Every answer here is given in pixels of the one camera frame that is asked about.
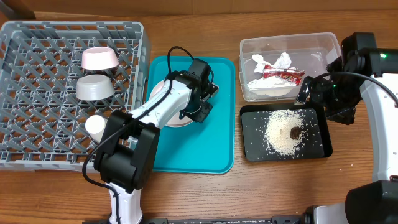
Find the white tissue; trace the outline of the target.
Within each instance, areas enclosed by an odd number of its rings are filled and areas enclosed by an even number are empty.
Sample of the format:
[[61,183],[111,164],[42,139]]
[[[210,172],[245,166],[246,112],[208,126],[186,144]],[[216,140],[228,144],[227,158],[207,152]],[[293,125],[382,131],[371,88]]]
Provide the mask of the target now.
[[288,53],[281,53],[274,64],[264,60],[259,54],[252,55],[252,59],[257,63],[255,73],[261,73],[262,77],[254,79],[248,83],[249,90],[265,90],[267,88],[293,87],[297,84],[288,78],[282,77],[282,72],[288,69],[292,63]]

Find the grey bowl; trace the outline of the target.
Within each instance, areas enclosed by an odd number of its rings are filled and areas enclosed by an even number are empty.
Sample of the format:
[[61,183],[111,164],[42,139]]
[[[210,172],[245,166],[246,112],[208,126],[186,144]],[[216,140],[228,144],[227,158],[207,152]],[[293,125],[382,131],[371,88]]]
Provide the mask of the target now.
[[87,75],[76,83],[76,97],[84,101],[96,101],[115,94],[111,79],[105,75]]

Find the large white plate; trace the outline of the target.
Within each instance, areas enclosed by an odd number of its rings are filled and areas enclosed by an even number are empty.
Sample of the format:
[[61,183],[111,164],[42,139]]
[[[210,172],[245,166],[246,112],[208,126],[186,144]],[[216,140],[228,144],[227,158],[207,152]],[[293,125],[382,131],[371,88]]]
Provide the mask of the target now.
[[[162,89],[163,85],[164,85],[164,81],[158,82],[158,84],[156,84],[156,86],[152,89],[149,98],[151,99],[153,96],[155,96]],[[180,119],[179,116],[180,116],[179,112],[174,114],[174,116],[168,121],[166,126],[172,127],[172,128],[179,128],[179,127],[189,125],[193,122],[193,120],[191,120],[187,116],[184,116],[182,119]]]

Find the red snack wrapper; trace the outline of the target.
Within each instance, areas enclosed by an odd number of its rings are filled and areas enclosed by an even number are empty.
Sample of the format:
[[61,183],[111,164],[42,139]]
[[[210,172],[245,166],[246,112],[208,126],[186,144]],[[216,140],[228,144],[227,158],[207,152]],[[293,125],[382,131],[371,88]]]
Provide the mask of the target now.
[[279,77],[289,84],[298,86],[305,74],[304,70],[297,70],[295,68],[274,68],[271,65],[264,66],[263,78]]

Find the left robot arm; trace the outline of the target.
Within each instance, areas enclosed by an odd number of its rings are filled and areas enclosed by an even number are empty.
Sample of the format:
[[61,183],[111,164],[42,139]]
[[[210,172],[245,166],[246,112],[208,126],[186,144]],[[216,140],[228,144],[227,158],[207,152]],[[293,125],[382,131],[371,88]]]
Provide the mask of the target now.
[[212,109],[208,99],[218,91],[213,77],[209,64],[195,58],[188,70],[170,72],[162,89],[142,106],[111,113],[90,154],[99,186],[111,194],[110,223],[140,223],[140,190],[152,172],[161,129],[175,114],[204,122]]

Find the brown food scrap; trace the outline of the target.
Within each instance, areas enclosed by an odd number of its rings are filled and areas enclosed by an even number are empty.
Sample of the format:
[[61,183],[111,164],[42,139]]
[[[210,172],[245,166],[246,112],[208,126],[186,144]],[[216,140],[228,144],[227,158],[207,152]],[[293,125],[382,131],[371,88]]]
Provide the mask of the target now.
[[293,140],[299,140],[302,136],[302,128],[298,126],[294,126],[290,130],[290,138]]

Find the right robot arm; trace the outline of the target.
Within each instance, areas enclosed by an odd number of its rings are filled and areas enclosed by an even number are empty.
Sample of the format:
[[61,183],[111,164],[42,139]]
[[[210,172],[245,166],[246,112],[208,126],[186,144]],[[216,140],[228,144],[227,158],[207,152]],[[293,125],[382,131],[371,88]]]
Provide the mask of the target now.
[[370,32],[341,43],[326,73],[305,78],[298,105],[322,106],[326,118],[353,124],[364,101],[373,144],[373,181],[350,190],[344,202],[307,209],[301,223],[397,223],[397,50],[377,47]]

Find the small pink-white bowl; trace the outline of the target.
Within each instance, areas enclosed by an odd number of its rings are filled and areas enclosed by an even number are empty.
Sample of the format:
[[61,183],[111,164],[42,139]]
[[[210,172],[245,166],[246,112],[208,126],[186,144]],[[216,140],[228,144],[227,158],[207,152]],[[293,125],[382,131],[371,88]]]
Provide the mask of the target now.
[[110,47],[92,47],[82,53],[81,66],[86,70],[106,70],[118,65],[116,52]]

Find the white cup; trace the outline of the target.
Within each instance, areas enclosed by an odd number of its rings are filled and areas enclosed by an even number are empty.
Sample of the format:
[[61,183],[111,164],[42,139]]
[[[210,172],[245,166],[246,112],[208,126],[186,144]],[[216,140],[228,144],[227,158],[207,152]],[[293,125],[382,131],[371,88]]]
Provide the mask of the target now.
[[86,120],[85,129],[95,142],[101,142],[107,121],[106,118],[100,115],[90,116]]

